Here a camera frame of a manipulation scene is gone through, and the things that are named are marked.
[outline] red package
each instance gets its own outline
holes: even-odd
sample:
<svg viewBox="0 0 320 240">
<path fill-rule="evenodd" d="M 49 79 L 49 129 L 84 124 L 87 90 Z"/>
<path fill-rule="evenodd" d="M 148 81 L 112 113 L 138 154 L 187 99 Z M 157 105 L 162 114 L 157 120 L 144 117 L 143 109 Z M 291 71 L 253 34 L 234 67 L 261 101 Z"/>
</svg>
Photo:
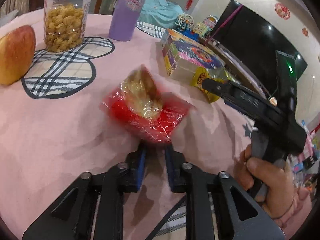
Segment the red package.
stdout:
<svg viewBox="0 0 320 240">
<path fill-rule="evenodd" d="M 190 106 L 172 93 L 161 94 L 146 67 L 141 66 L 105 97 L 101 109 L 140 138 L 168 143 Z"/>
</svg>

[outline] pink tablecloth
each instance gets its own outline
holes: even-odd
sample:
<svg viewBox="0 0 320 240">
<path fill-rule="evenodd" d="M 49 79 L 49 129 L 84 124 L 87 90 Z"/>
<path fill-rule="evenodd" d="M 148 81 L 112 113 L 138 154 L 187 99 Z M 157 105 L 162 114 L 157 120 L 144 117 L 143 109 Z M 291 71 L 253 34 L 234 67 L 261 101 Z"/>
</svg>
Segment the pink tablecloth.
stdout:
<svg viewBox="0 0 320 240">
<path fill-rule="evenodd" d="M 89 15 L 86 36 L 108 38 L 111 16 Z M 24 24 L 44 48 L 43 11 L 15 19 L 0 37 Z M 21 81 L 0 87 L 0 216 L 22 238 L 28 226 L 83 171 L 107 171 L 136 150 L 138 140 L 110 121 L 98 106 L 129 72 L 145 64 L 166 90 L 195 106 L 172 134 L 177 151 L 204 171 L 232 171 L 233 157 L 250 142 L 246 120 L 220 99 L 208 104 L 195 87 L 166 77 L 159 40 L 136 29 L 129 42 L 113 41 L 111 54 L 92 59 L 95 80 L 60 99 L 33 99 Z M 170 192 L 164 156 L 149 160 L 139 193 L 127 196 L 124 239 L 145 239 L 182 195 Z"/>
</svg>

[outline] cardboard box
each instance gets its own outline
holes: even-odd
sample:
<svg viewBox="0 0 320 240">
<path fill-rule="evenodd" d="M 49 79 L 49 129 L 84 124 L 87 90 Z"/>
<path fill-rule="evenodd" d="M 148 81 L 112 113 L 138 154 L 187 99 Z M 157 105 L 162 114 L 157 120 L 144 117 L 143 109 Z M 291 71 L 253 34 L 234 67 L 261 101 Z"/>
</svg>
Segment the cardboard box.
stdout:
<svg viewBox="0 0 320 240">
<path fill-rule="evenodd" d="M 213 51 L 177 31 L 167 29 L 160 42 L 170 78 L 189 85 L 199 66 L 211 76 L 224 71 L 225 62 Z"/>
</svg>

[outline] plaid placemat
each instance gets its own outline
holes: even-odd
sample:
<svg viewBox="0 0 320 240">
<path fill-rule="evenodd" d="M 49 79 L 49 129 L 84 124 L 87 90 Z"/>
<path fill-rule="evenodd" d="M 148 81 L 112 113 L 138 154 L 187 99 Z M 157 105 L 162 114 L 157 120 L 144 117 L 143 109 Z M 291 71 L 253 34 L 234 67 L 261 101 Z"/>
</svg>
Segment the plaid placemat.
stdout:
<svg viewBox="0 0 320 240">
<path fill-rule="evenodd" d="M 181 240 L 186 237 L 187 225 L 187 198 L 183 197 L 161 220 L 146 240 Z M 218 239 L 217 221 L 214 212 L 213 200 L 209 192 L 210 208 L 215 239 Z"/>
<path fill-rule="evenodd" d="M 96 76 L 90 59 L 113 52 L 109 39 L 86 37 L 69 51 L 53 53 L 45 49 L 35 52 L 31 68 L 21 79 L 26 93 L 32 98 L 63 98 L 89 85 Z"/>
<path fill-rule="evenodd" d="M 165 32 L 164 28 L 161 28 L 159 26 L 156 26 L 156 25 L 153 25 L 150 23 L 145 23 L 145 22 L 137 22 L 136 27 L 139 30 L 143 31 L 144 33 L 147 33 L 150 36 L 158 38 L 158 39 L 161 39 L 162 35 Z"/>
</svg>

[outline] television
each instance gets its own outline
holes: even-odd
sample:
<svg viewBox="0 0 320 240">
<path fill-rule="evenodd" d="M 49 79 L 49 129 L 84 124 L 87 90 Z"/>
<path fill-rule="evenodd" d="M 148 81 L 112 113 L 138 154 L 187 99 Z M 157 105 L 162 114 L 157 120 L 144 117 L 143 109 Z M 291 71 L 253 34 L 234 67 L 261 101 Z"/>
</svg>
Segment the television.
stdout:
<svg viewBox="0 0 320 240">
<path fill-rule="evenodd" d="M 240 3 L 231 0 L 211 34 L 214 34 L 239 6 Z M 280 31 L 246 6 L 221 27 L 213 39 L 221 43 L 251 71 L 267 90 L 267 97 L 273 95 L 277 98 L 277 50 L 294 58 L 293 72 L 297 79 L 308 66 Z"/>
</svg>

